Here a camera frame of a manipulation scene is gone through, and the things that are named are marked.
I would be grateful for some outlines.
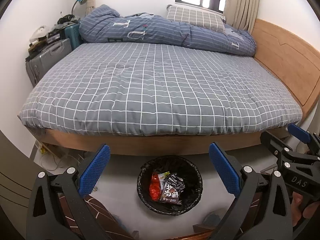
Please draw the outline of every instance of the red snack bag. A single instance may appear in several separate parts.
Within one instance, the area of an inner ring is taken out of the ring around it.
[[[159,181],[158,174],[156,173],[153,173],[151,176],[149,193],[153,201],[157,201],[160,199],[160,196],[161,196],[160,181]]]

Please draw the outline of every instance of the rolled-up comforter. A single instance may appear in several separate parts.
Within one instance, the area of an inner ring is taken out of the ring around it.
[[[223,33],[218,33],[148,13],[120,17],[107,5],[88,14],[81,21],[79,32],[90,43],[158,43],[246,56],[253,56],[256,50],[256,43],[248,32],[229,25],[225,25]]]

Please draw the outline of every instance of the suitcase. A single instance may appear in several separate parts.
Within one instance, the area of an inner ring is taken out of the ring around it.
[[[83,40],[79,33],[79,26],[80,26],[80,23],[77,23],[77,24],[67,26],[64,29],[64,34],[66,39],[67,38],[70,39],[72,50],[76,49],[83,43]]]
[[[26,70],[33,87],[43,78],[43,76],[61,59],[72,51],[70,39],[56,41],[35,58],[26,61]]]

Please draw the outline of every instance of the snack package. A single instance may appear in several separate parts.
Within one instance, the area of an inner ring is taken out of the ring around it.
[[[167,172],[165,172],[165,173],[158,174],[159,181],[160,181],[161,191],[163,191],[163,188],[164,188],[164,184],[165,184],[164,179],[165,179],[169,174],[170,174],[170,171],[167,171]]]
[[[153,173],[151,176],[149,194],[153,201],[159,200],[161,196],[160,181],[159,181],[158,174],[156,173]]]
[[[184,188],[183,179],[171,174],[165,179],[160,200],[171,204],[180,204],[181,201],[179,201],[179,197]]]

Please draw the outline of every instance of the blue gripper pad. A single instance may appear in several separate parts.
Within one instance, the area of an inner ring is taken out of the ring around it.
[[[209,157],[227,191],[237,198],[241,192],[240,178],[215,143],[212,143],[209,147]]]
[[[293,123],[288,125],[288,132],[305,144],[311,142],[310,134]]]
[[[78,192],[82,198],[92,192],[109,160],[110,148],[104,145],[79,179]]]

